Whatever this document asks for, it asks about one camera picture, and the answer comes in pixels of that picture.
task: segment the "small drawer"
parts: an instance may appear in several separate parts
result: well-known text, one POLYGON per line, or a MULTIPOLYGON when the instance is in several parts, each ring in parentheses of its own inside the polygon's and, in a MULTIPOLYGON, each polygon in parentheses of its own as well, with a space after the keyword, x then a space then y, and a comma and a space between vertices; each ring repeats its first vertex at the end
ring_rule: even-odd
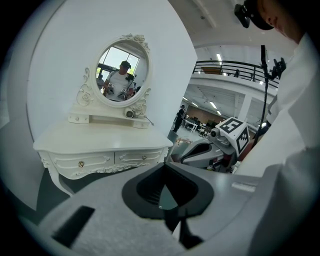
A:
POLYGON ((115 164, 114 152, 87 153, 74 155, 59 155, 50 153, 50 158, 57 171, 67 178, 83 177, 84 174, 94 173, 97 170, 115 164))
POLYGON ((132 150, 132 151, 120 151, 115 152, 114 163, 126 164, 126 163, 156 163, 162 153, 161 149, 156 150, 132 150))

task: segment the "table leg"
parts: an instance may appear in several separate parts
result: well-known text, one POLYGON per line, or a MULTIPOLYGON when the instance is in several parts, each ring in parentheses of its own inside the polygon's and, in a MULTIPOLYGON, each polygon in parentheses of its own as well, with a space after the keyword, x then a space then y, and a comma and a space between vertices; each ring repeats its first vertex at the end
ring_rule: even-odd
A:
POLYGON ((61 179, 60 174, 56 170, 56 168, 48 168, 49 174, 51 176, 52 182, 58 189, 60 189, 62 192, 68 194, 70 197, 73 196, 75 193, 71 190, 70 187, 68 187, 67 184, 64 183, 64 181, 61 179))
POLYGON ((64 181, 61 179, 60 174, 54 166, 53 162, 51 161, 49 154, 44 151, 39 152, 39 154, 44 168, 47 168, 49 171, 53 184, 56 185, 56 187, 61 191, 68 194, 70 197, 74 195, 75 193, 72 191, 72 189, 69 188, 67 184, 65 184, 64 181))

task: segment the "railing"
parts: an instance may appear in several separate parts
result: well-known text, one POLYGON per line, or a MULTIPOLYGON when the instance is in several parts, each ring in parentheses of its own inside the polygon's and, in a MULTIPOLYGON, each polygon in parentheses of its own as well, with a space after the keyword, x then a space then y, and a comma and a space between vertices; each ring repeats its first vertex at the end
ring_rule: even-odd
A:
MULTIPOLYGON (((194 69, 194 73, 202 74, 214 74, 232 76, 236 78, 245 79, 252 82, 265 82, 265 75, 263 68, 258 65, 228 61, 228 60, 204 60, 197 61, 194 69)), ((269 80, 269 86, 278 88, 279 78, 276 77, 274 80, 269 80)))

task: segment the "oval mirror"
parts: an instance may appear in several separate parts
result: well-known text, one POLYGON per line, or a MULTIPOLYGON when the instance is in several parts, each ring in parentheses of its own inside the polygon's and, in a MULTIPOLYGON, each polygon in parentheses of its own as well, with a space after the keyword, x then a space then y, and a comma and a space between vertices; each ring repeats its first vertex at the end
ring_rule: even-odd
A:
POLYGON ((96 68, 96 83, 103 96, 114 102, 135 97, 147 77, 148 61, 141 45, 121 41, 106 49, 96 68))

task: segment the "white pillar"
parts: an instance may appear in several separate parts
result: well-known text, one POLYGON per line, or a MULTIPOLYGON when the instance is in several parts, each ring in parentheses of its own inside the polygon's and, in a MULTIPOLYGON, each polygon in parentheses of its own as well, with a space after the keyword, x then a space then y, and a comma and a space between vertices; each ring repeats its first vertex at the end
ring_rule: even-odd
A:
POLYGON ((245 95, 244 101, 243 101, 243 104, 242 104, 242 107, 241 107, 241 110, 240 110, 240 113, 238 116, 239 120, 245 121, 247 114, 248 114, 248 111, 249 111, 249 108, 250 108, 251 99, 252 99, 251 95, 247 95, 247 94, 245 95))
POLYGON ((239 94, 237 93, 234 97, 234 118, 237 118, 237 110, 238 110, 238 103, 239 103, 239 94))

